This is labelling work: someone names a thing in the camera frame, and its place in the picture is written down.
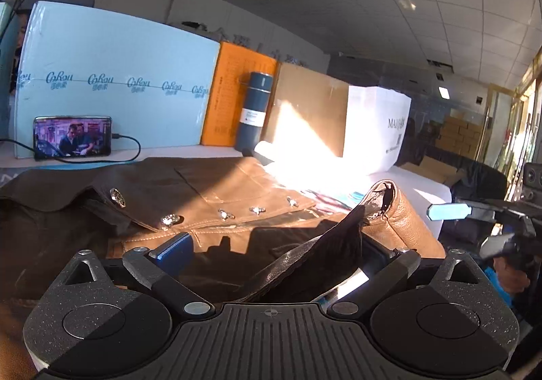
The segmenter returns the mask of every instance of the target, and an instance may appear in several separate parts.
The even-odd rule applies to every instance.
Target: speaker
[[[525,163],[520,199],[542,207],[542,164]]]

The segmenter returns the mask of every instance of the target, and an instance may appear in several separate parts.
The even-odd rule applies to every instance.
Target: ceiling vent
[[[436,60],[429,59],[427,59],[427,63],[429,64],[429,66],[442,69],[443,71],[449,72],[450,74],[454,73],[454,67],[452,65],[448,65],[447,63],[437,62]]]

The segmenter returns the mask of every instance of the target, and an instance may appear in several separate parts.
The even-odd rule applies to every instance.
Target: charging cable
[[[120,135],[120,134],[111,134],[111,138],[112,139],[129,139],[129,140],[134,140],[136,143],[137,143],[137,146],[138,146],[138,149],[137,149],[137,153],[134,157],[130,158],[129,160],[91,160],[91,161],[68,161],[68,160],[64,160],[58,156],[44,156],[43,159],[44,160],[56,160],[56,161],[60,161],[61,163],[67,163],[67,164],[92,164],[92,163],[124,163],[124,162],[127,162],[127,161],[134,161],[138,156],[139,154],[141,153],[141,144],[139,143],[139,141],[137,141],[134,137],[130,137],[128,135]],[[0,139],[0,142],[2,141],[6,141],[6,142],[9,142],[9,143],[13,143],[13,144],[17,144],[18,146],[21,146],[25,149],[28,149],[29,151],[32,151],[34,152],[35,154],[37,155],[41,155],[43,156],[44,153],[41,152],[41,151],[38,151],[37,149],[34,149],[30,146],[27,146],[26,144],[23,144],[23,143],[20,143],[16,140],[12,140],[12,139]]]

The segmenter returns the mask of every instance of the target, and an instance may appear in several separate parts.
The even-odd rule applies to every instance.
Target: ceiling light
[[[446,100],[450,99],[450,95],[448,94],[448,90],[445,87],[439,86],[438,91],[441,93],[442,98],[445,98]]]

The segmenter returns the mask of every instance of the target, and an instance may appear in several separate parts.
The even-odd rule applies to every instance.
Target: white label
[[[241,110],[241,118],[239,119],[239,121],[244,124],[250,124],[251,126],[258,126],[259,128],[263,128],[265,119],[266,113],[261,113],[260,111],[253,111],[244,107]]]

